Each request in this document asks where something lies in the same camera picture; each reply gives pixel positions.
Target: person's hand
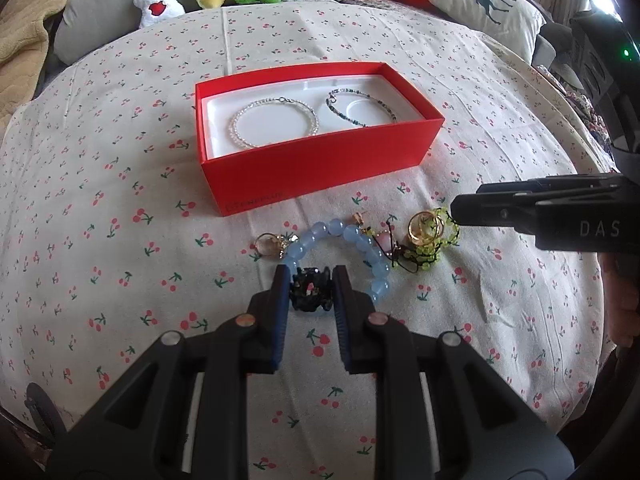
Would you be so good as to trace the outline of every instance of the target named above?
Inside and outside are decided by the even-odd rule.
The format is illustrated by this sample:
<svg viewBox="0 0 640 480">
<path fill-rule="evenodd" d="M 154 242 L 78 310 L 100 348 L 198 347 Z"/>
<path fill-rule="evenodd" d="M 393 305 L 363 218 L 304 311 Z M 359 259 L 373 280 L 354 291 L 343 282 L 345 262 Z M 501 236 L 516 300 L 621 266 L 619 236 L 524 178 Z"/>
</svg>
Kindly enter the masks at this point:
<svg viewBox="0 0 640 480">
<path fill-rule="evenodd" d="M 612 341 L 630 348 L 634 337 L 640 335 L 638 288 L 616 270 L 613 254 L 598 254 L 602 286 L 604 288 L 604 312 Z"/>
</svg>

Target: pearl bracelet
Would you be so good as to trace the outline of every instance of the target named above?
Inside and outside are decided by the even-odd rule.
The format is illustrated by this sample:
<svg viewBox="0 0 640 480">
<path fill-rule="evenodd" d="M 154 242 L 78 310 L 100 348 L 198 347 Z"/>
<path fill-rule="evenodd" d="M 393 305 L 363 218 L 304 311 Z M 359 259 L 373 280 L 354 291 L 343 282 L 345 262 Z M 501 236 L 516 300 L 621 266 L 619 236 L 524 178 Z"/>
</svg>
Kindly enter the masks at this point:
<svg viewBox="0 0 640 480">
<path fill-rule="evenodd" d="M 306 252 L 313 248 L 320 238 L 331 236 L 342 236 L 346 241 L 356 245 L 357 250 L 364 254 L 367 262 L 371 265 L 373 281 L 367 291 L 373 304 L 376 304 L 389 291 L 389 283 L 386 280 L 390 272 L 389 264 L 385 261 L 384 254 L 374 244 L 374 241 L 360 232 L 357 225 L 344 225 L 342 220 L 334 218 L 328 224 L 316 222 L 311 229 L 300 236 L 300 238 L 287 246 L 286 256 L 280 262 L 289 267 L 291 275 L 298 272 L 299 261 Z"/>
<path fill-rule="evenodd" d="M 308 104 L 303 103 L 302 101 L 298 101 L 296 99 L 287 99 L 286 97 L 271 97 L 266 99 L 260 99 L 252 103 L 249 103 L 247 106 L 242 108 L 242 110 L 236 112 L 236 114 L 231 119 L 231 124 L 229 126 L 231 138 L 242 149 L 247 150 L 249 148 L 260 148 L 260 146 L 250 143 L 248 140 L 245 140 L 238 133 L 238 120 L 244 113 L 249 111 L 251 108 L 256 108 L 258 106 L 263 106 L 263 105 L 272 104 L 272 103 L 289 104 L 289 105 L 297 106 L 309 118 L 309 121 L 311 124 L 311 129 L 307 130 L 305 132 L 305 135 L 314 136 L 316 133 L 318 133 L 318 126 L 319 126 L 318 116 L 316 115 L 316 112 L 313 110 L 313 108 Z"/>
<path fill-rule="evenodd" d="M 351 124 L 355 124 L 356 126 L 362 126 L 363 128 L 367 126 L 365 123 L 361 123 L 360 121 L 356 121 L 355 119 L 351 119 L 347 117 L 347 115 L 343 114 L 341 111 L 337 110 L 334 107 L 334 104 L 337 101 L 336 96 L 338 94 L 356 94 L 366 99 L 369 99 L 370 101 L 373 101 L 374 103 L 378 104 L 378 106 L 380 106 L 388 114 L 388 116 L 391 118 L 391 121 L 393 123 L 398 122 L 398 118 L 396 117 L 396 114 L 393 113 L 393 110 L 389 108 L 385 103 L 383 103 L 380 99 L 376 99 L 375 97 L 371 97 L 369 94 L 365 94 L 364 92 L 361 92 L 359 90 L 353 90 L 351 88 L 337 88 L 335 90 L 331 90 L 329 92 L 329 97 L 326 99 L 327 107 L 338 117 L 340 117 L 341 119 L 344 119 L 345 121 L 350 122 Z"/>
</svg>

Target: bed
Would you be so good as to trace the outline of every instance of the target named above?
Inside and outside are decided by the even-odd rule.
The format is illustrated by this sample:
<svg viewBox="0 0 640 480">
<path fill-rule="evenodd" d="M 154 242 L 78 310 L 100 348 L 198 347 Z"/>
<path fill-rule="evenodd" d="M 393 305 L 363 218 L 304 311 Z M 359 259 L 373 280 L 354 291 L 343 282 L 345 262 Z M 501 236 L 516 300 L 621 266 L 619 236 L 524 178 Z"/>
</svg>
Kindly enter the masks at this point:
<svg viewBox="0 0 640 480">
<path fill-rule="evenodd" d="M 446 117 L 421 165 L 220 216 L 196 155 L 194 85 L 359 60 L 389 63 Z M 412 215 L 483 182 L 614 169 L 515 54 L 388 0 L 224 7 L 136 31 L 20 106 L 0 166 L 0 404 L 33 425 L 24 400 L 36 382 L 68 427 L 161 333 L 201 334 L 243 312 L 277 264 L 255 251 L 263 232 L 357 212 L 403 236 Z M 369 269 L 338 240 L 305 263 L 345 264 L 367 286 Z M 584 410 L 612 349 L 593 254 L 463 228 L 430 270 L 394 270 L 390 284 L 379 310 L 414 332 L 461 333 L 553 430 Z M 342 370 L 332 313 L 289 320 L 282 368 L 249 380 L 251 477 L 370 478 L 373 378 Z"/>
</svg>

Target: blue beaded bracelet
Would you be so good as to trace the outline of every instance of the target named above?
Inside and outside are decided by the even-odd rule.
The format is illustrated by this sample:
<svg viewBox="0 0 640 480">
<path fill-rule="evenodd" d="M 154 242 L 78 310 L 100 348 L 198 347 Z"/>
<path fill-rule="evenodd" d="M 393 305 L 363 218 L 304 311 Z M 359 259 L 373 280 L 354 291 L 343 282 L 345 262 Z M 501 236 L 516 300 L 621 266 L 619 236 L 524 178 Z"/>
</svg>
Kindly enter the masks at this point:
<svg viewBox="0 0 640 480">
<path fill-rule="evenodd" d="M 357 225 L 344 225 L 342 220 L 334 218 L 328 224 L 324 222 L 316 222 L 311 229 L 300 236 L 300 239 L 289 244 L 286 250 L 286 256 L 280 262 L 289 267 L 291 274 L 298 272 L 299 262 L 306 252 L 313 248 L 320 238 L 331 236 L 341 236 L 347 242 L 356 245 L 357 250 L 364 254 L 365 259 L 371 265 L 373 273 L 373 281 L 367 291 L 373 304 L 376 304 L 380 298 L 383 298 L 389 291 L 389 282 L 386 280 L 391 270 L 384 254 L 376 247 L 373 240 L 366 234 L 360 232 Z"/>
</svg>

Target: jewelry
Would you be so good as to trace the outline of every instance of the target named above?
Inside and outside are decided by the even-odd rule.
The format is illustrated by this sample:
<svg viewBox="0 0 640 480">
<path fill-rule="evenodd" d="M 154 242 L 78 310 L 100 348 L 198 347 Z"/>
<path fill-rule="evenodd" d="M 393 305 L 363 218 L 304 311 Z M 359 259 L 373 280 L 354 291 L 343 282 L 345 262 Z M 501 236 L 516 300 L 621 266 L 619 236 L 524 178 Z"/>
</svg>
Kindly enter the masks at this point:
<svg viewBox="0 0 640 480">
<path fill-rule="evenodd" d="M 260 256 L 275 256 L 280 259 L 284 258 L 284 253 L 289 244 L 298 241 L 298 235 L 290 234 L 288 236 L 275 235 L 273 233 L 262 233 L 255 239 L 255 250 Z"/>
<path fill-rule="evenodd" d="M 386 221 L 386 229 L 378 233 L 368 227 L 364 228 L 362 216 L 354 217 L 360 230 L 372 236 L 373 241 L 380 248 L 383 256 L 391 261 L 392 267 L 402 267 L 407 272 L 415 274 L 419 270 L 428 270 L 431 264 L 438 260 L 440 250 L 449 245 L 457 245 L 460 236 L 460 227 L 453 221 L 446 208 L 438 208 L 432 211 L 421 211 L 409 220 L 408 238 L 415 238 L 423 245 L 401 244 L 394 239 L 394 229 L 390 221 Z M 414 226 L 417 220 L 423 219 L 425 227 L 420 227 L 420 236 L 417 236 Z"/>
<path fill-rule="evenodd" d="M 444 233 L 444 222 L 433 211 L 420 211 L 413 215 L 407 226 L 408 237 L 415 246 L 434 244 Z"/>
<path fill-rule="evenodd" d="M 389 115 L 393 123 L 398 122 L 398 118 L 396 117 L 396 114 L 393 113 L 393 110 L 389 108 L 385 103 L 383 103 L 380 99 L 376 99 L 375 97 L 371 97 L 369 94 L 365 94 L 364 92 L 361 92 L 359 90 L 353 90 L 351 88 L 337 88 L 335 90 L 331 90 L 329 92 L 329 97 L 327 97 L 326 99 L 326 105 L 328 106 L 329 110 L 331 110 L 334 114 L 336 114 L 341 119 L 344 119 L 345 121 L 349 121 L 351 124 L 355 124 L 356 126 L 362 126 L 363 128 L 367 126 L 366 124 L 361 123 L 360 121 L 356 121 L 355 119 L 348 118 L 345 114 L 338 111 L 334 107 L 334 104 L 337 101 L 336 96 L 338 94 L 356 94 L 364 98 L 367 98 L 370 101 L 377 103 Z"/>
<path fill-rule="evenodd" d="M 420 234 L 415 232 L 415 219 L 420 224 Z M 426 232 L 425 226 L 433 234 Z M 446 208 L 440 207 L 432 211 L 421 211 L 409 220 L 408 238 L 413 248 L 400 246 L 405 259 L 414 262 L 418 269 L 427 270 L 438 260 L 440 250 L 446 246 L 456 245 L 460 237 L 460 226 L 453 221 Z"/>
<path fill-rule="evenodd" d="M 249 103 L 247 106 L 242 108 L 242 110 L 239 110 L 238 112 L 236 112 L 236 114 L 231 119 L 231 124 L 229 125 L 229 133 L 231 134 L 231 138 L 234 140 L 234 142 L 238 146 L 240 146 L 242 149 L 246 150 L 249 148 L 260 148 L 260 146 L 250 143 L 248 140 L 245 140 L 240 135 L 240 133 L 238 133 L 238 120 L 240 119 L 240 117 L 242 117 L 244 113 L 249 111 L 251 108 L 256 108 L 258 106 L 268 105 L 272 103 L 288 104 L 288 105 L 296 106 L 297 108 L 299 108 L 304 112 L 304 114 L 307 116 L 310 122 L 311 128 L 305 132 L 305 136 L 314 136 L 316 133 L 318 133 L 318 126 L 319 126 L 318 116 L 316 115 L 316 112 L 313 110 L 313 108 L 308 104 L 303 103 L 302 101 L 298 101 L 297 99 L 287 99 L 286 97 L 269 97 L 266 99 L 259 99 L 252 103 Z"/>
<path fill-rule="evenodd" d="M 370 296 L 371 301 L 376 304 L 379 298 L 382 298 L 389 291 L 389 283 L 385 278 L 389 274 L 391 267 L 384 260 L 384 254 L 375 246 L 372 238 L 363 234 L 357 225 L 345 225 L 339 218 L 334 218 L 328 223 L 316 222 L 309 231 L 300 235 L 299 240 L 287 246 L 286 255 L 281 264 L 289 267 L 292 276 L 299 276 L 301 274 L 298 270 L 300 260 L 308 250 L 311 250 L 316 245 L 319 239 L 327 238 L 329 235 L 342 237 L 344 240 L 355 244 L 357 250 L 363 253 L 374 278 L 367 294 Z"/>
</svg>

